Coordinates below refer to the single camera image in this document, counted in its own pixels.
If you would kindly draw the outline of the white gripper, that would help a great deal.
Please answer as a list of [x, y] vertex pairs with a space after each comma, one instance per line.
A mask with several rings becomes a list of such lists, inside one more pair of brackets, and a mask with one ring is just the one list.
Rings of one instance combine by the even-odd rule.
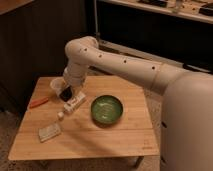
[[82, 78], [75, 78], [68, 75], [64, 75], [64, 80], [71, 87], [74, 94], [78, 94], [84, 84], [84, 80]]

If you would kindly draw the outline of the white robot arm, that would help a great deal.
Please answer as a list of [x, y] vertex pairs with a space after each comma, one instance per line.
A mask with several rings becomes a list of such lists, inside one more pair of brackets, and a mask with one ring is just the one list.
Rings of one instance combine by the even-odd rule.
[[94, 66], [163, 96], [160, 171], [213, 171], [213, 75], [102, 51], [92, 36], [69, 41], [65, 54], [71, 87]]

